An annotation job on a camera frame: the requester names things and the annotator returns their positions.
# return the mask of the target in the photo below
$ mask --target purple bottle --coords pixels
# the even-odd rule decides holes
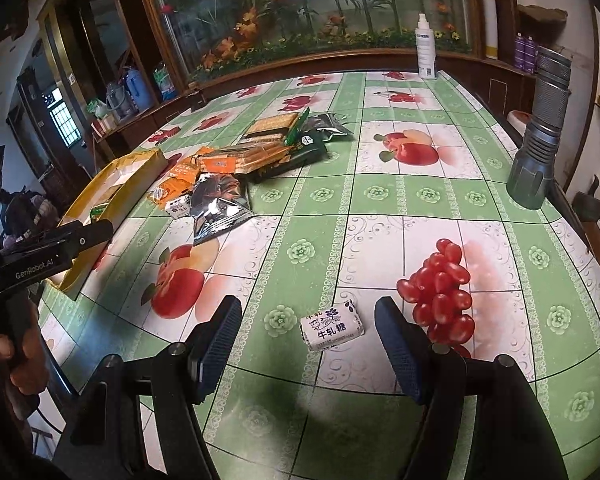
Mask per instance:
[[[536,71],[536,42],[531,36],[525,40],[525,72],[533,74]]]
[[[525,39],[522,34],[516,36],[515,50],[513,55],[513,66],[520,70],[525,69]]]

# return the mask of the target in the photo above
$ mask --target window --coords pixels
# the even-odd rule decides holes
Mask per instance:
[[[74,118],[71,117],[69,109],[62,100],[60,90],[55,88],[50,94],[46,94],[44,99],[62,140],[68,147],[71,146],[80,139],[80,131],[75,126]]]

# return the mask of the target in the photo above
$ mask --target bottle cap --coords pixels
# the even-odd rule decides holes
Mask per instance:
[[[418,28],[429,28],[429,22],[424,12],[420,13],[420,20],[418,21]]]

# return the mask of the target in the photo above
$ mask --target cardboard box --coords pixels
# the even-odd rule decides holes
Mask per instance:
[[[84,188],[84,191],[80,193],[80,196],[62,217],[60,224],[75,219],[87,223],[90,220],[91,208],[100,203],[104,194],[115,188],[115,194],[110,198],[109,204],[100,216],[100,219],[107,219],[113,224],[115,232],[166,167],[167,160],[160,148],[154,148],[147,152],[129,153],[112,160]],[[46,282],[75,300],[105,245],[99,244],[81,252],[74,260],[71,269],[47,278]]]

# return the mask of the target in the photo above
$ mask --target green foliage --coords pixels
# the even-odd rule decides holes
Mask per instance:
[[[415,48],[415,45],[415,34],[412,30],[404,30],[400,33],[399,30],[389,29],[381,32],[362,32],[350,36],[330,36],[328,38],[316,38],[309,34],[295,34],[286,40],[281,39],[277,43],[267,41],[264,44],[250,48],[238,54],[235,59],[220,60],[209,70],[201,65],[192,74],[192,79],[201,82],[272,61],[319,52],[337,52],[357,48]],[[453,52],[470,51],[470,47],[464,41],[456,41],[450,38],[436,40],[436,48]]]

